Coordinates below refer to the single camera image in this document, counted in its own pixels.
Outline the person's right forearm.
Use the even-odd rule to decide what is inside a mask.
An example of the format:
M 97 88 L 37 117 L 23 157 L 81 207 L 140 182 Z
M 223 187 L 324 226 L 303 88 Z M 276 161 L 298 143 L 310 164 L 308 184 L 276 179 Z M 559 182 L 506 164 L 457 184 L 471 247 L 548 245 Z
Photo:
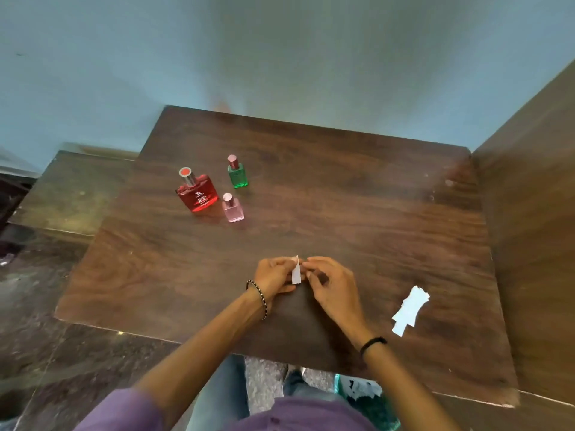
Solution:
M 462 431 L 434 395 L 400 363 L 387 345 L 371 346 L 362 358 L 406 431 Z

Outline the person's left hand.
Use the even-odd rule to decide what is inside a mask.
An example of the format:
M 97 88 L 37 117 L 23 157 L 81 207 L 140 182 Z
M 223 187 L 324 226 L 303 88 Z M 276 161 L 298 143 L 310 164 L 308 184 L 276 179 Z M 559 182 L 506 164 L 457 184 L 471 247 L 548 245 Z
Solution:
M 261 290 L 268 311 L 271 311 L 275 292 L 283 284 L 291 283 L 291 271 L 295 266 L 292 257 L 263 259 L 258 263 L 253 281 Z

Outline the low wooden side table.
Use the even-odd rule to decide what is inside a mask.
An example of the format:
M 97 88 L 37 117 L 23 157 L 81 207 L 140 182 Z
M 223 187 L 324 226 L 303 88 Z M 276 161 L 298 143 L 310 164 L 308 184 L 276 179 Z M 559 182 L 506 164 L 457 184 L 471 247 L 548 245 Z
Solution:
M 61 240 L 90 243 L 138 155 L 93 146 L 58 151 L 9 223 Z

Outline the pink perfume bottle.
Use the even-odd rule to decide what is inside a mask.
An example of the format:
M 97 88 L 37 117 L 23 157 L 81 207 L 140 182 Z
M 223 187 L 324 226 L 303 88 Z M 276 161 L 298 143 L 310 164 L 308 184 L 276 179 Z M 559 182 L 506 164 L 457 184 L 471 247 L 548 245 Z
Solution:
M 229 223 L 242 221 L 245 218 L 239 199 L 231 193 L 225 193 L 221 197 L 222 208 Z

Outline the person's left forearm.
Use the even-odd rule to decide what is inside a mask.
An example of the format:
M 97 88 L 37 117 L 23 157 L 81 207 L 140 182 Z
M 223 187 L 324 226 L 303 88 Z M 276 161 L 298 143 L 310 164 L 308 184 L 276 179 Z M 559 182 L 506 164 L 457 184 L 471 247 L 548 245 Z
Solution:
M 140 378 L 134 387 L 160 408 L 165 430 L 182 417 L 248 329 L 269 313 L 261 290 L 251 283 L 240 297 Z

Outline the purple shirt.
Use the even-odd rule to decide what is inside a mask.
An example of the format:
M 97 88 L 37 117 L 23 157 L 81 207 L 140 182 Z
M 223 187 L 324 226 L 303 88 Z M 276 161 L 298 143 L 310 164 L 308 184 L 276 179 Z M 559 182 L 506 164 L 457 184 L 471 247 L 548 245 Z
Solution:
M 137 389 L 112 391 L 73 431 L 166 431 L 160 408 Z M 186 431 L 378 431 L 361 413 L 340 401 L 277 398 L 268 411 L 227 425 L 189 421 Z

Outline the red perfume bottle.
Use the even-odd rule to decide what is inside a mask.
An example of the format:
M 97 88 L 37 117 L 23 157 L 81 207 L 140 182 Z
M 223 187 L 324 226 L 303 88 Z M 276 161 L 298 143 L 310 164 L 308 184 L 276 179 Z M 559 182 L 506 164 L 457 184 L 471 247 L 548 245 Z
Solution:
M 184 183 L 175 193 L 192 213 L 204 210 L 219 200 L 219 195 L 207 174 L 195 176 L 190 167 L 182 167 L 178 175 Z

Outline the blue jeans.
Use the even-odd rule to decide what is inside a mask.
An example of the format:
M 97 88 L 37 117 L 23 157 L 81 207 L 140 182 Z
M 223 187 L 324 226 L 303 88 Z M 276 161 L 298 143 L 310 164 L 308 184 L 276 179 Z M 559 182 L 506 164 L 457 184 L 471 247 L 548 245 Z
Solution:
M 284 397 L 344 403 L 340 395 L 307 384 L 304 372 L 302 367 L 284 366 Z M 230 354 L 195 399 L 186 431 L 221 431 L 224 427 L 248 417 L 246 360 L 242 355 Z

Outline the green bin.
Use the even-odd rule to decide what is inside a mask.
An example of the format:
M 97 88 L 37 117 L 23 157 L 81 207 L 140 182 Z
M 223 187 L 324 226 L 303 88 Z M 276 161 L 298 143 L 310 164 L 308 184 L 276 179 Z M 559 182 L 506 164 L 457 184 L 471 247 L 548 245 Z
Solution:
M 367 418 L 378 431 L 397 431 L 400 420 L 382 388 L 373 380 L 334 375 L 334 392 Z

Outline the brown wooden cabinet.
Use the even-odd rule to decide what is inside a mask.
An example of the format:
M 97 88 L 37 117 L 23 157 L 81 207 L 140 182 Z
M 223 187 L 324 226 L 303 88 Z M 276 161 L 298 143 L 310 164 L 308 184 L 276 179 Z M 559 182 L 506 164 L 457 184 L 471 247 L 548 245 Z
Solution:
M 439 400 L 464 431 L 575 431 L 575 59 L 472 157 L 520 405 Z

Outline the green perfume bottle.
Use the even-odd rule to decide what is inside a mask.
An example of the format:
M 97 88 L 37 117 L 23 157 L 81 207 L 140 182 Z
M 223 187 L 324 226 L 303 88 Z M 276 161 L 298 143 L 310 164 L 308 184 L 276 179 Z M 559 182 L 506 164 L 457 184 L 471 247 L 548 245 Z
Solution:
M 239 162 L 238 158 L 234 154 L 230 154 L 227 157 L 228 160 L 228 175 L 234 188 L 241 188 L 248 186 L 248 179 L 246 176 L 246 171 L 242 163 Z

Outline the person's right hand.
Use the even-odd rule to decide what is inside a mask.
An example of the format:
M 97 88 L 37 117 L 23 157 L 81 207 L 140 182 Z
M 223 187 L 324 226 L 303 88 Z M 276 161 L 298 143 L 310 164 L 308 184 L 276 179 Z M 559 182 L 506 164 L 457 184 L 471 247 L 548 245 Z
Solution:
M 314 298 L 355 349 L 360 350 L 375 335 L 366 323 L 353 272 L 324 256 L 309 257 L 302 267 L 305 272 L 323 272 L 324 295 L 314 295 Z

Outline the black wristband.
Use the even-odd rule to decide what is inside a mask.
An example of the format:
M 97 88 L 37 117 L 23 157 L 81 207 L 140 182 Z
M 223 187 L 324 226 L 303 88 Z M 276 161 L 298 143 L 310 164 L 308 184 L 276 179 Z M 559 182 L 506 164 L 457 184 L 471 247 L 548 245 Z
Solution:
M 387 340 L 386 340 L 384 337 L 382 337 L 382 336 L 371 338 L 369 341 L 367 341 L 365 344 L 363 344 L 363 346 L 362 346 L 362 347 L 360 348 L 360 350 L 359 350 L 359 353 L 360 353 L 360 355 L 363 357 L 364 354 L 366 353 L 366 351 L 367 351 L 371 346 L 373 346 L 373 345 L 375 345 L 375 344 L 383 344 L 383 345 L 386 345 L 387 343 L 388 343 Z

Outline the pile of white paper pieces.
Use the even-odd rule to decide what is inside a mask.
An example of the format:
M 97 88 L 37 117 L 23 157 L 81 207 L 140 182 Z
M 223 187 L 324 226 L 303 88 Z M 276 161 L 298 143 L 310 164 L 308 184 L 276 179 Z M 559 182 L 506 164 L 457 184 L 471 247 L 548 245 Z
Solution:
M 392 316 L 392 321 L 394 321 L 392 333 L 402 337 L 406 327 L 414 327 L 419 311 L 428 301 L 429 294 L 419 286 L 413 286 L 399 310 Z

